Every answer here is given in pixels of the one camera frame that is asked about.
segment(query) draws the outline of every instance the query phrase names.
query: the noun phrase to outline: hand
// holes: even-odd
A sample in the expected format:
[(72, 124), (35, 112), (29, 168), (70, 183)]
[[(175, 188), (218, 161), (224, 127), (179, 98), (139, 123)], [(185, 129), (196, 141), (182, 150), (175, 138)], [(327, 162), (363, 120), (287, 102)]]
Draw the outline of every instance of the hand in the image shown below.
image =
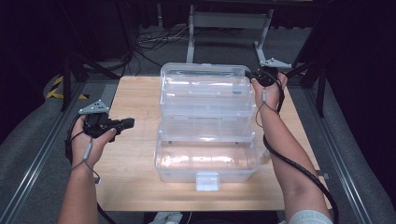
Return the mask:
[[(288, 78), (285, 75), (283, 75), (282, 73), (278, 73), (277, 78), (279, 79), (279, 81), (282, 85), (282, 90), (284, 90), (288, 83)], [(251, 84), (255, 91), (256, 105), (257, 106), (262, 105), (262, 90), (265, 90), (265, 92), (266, 92), (265, 102), (271, 108), (276, 109), (277, 103), (279, 102), (279, 88), (276, 85), (276, 83), (274, 83), (268, 87), (263, 87), (262, 85), (260, 85), (259, 81), (256, 78), (253, 78), (253, 79), (251, 79)]]
[[(87, 145), (91, 142), (91, 137), (83, 132), (84, 117), (78, 118), (72, 132), (72, 150), (73, 150), (73, 163), (72, 167), (75, 167), (82, 162)], [(91, 153), (87, 159), (87, 164), (93, 168), (93, 166), (99, 161), (102, 156), (105, 145), (116, 135), (115, 129), (110, 129), (100, 137), (92, 139)]]

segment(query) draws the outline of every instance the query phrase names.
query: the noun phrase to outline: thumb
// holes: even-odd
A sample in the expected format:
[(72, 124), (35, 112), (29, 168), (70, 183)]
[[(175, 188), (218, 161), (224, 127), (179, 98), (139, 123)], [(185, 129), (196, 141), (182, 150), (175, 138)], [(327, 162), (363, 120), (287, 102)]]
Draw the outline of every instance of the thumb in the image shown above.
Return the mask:
[(256, 78), (251, 79), (251, 85), (253, 86), (255, 92), (262, 92), (263, 86)]
[(114, 136), (116, 136), (117, 130), (115, 128), (112, 128), (102, 134), (100, 137), (96, 138), (96, 141), (101, 145), (105, 146)]

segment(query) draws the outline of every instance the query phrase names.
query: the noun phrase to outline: forearm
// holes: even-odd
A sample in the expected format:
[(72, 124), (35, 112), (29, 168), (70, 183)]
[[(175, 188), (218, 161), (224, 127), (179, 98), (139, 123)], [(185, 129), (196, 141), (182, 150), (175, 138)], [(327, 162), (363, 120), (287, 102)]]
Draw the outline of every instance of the forearm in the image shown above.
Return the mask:
[[(261, 117), (265, 137), (270, 146), (316, 175), (312, 161), (281, 117), (266, 106), (261, 110)], [(293, 214), (305, 209), (317, 210), (330, 217), (322, 192), (308, 177), (275, 155), (271, 159), (283, 191), (287, 221)]]
[(93, 174), (84, 163), (70, 174), (58, 223), (98, 223)]
[[(309, 172), (315, 174), (316, 171), (312, 161), (309, 159), (300, 143), (292, 135), (281, 117), (266, 105), (262, 107), (260, 112), (262, 127), (270, 146), (281, 155), (301, 164)], [(272, 159), (276, 175), (278, 175), (279, 181), (281, 182), (280, 185), (282, 187), (290, 187), (290, 185), (285, 185), (285, 182), (296, 181), (297, 184), (304, 184), (306, 182), (300, 178), (296, 178), (297, 180), (294, 180), (294, 178), (290, 179), (290, 174), (299, 174), (300, 172), (276, 156), (273, 156)]]

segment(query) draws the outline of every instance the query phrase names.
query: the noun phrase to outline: right hand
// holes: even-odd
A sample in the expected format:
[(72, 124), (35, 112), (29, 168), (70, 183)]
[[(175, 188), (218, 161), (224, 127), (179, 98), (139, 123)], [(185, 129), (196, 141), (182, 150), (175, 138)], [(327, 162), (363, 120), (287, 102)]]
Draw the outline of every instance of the right hand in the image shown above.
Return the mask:
[[(278, 73), (277, 78), (279, 79), (279, 81), (282, 85), (282, 90), (284, 90), (288, 83), (288, 78), (282, 73)], [(274, 83), (271, 86), (263, 87), (256, 78), (251, 79), (251, 84), (255, 91), (256, 105), (257, 106), (262, 105), (262, 90), (265, 90), (265, 92), (266, 92), (265, 102), (271, 108), (276, 109), (277, 104), (279, 103), (279, 88), (278, 88), (278, 86)]]

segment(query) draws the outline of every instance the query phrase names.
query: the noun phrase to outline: metal rail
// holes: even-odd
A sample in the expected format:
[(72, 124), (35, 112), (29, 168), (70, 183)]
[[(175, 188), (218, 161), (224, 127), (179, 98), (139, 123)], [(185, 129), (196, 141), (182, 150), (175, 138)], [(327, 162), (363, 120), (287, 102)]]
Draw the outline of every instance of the metal rail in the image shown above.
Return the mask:
[(20, 186), (15, 191), (14, 196), (12, 197), (11, 201), (9, 202), (5, 212), (0, 218), (0, 223), (12, 223), (16, 217), (16, 215), (21, 210), (21, 207), (26, 200), (30, 190), (32, 189), (35, 181), (38, 178), (47, 158), (49, 157), (56, 138), (58, 136), (59, 131), (64, 125), (64, 121), (66, 120), (67, 116), (69, 115), (73, 104), (76, 102), (78, 97), (81, 95), (82, 90), (84, 89), (85, 83), (78, 82), (75, 84), (75, 88), (72, 93), (72, 101), (70, 105), (66, 108), (64, 112), (61, 112), (57, 119), (55, 120), (51, 130), (49, 131), (49, 135), (47, 136), (46, 140), (44, 141), (43, 145), (41, 146), (40, 150), (38, 151), (35, 159), (33, 160), (30, 168), (26, 172), (25, 176), (23, 177)]
[(361, 200), (361, 196), (358, 193), (355, 182), (353, 181), (343, 161), (340, 150), (334, 142), (332, 132), (330, 131), (326, 120), (320, 117), (316, 109), (316, 99), (314, 93), (311, 90), (304, 90), (304, 95), (308, 100), (308, 104), (313, 111), (315, 120), (317, 121), (320, 129), (322, 130), (323, 136), (326, 139), (326, 143), (329, 146), (330, 158), (332, 159), (335, 170), (340, 177), (341, 184), (343, 185), (346, 196), (349, 199), (349, 202), (352, 206), (353, 212), (355, 213), (358, 222), (364, 224), (373, 223), (373, 221), (370, 219), (366, 207), (363, 204), (363, 201)]

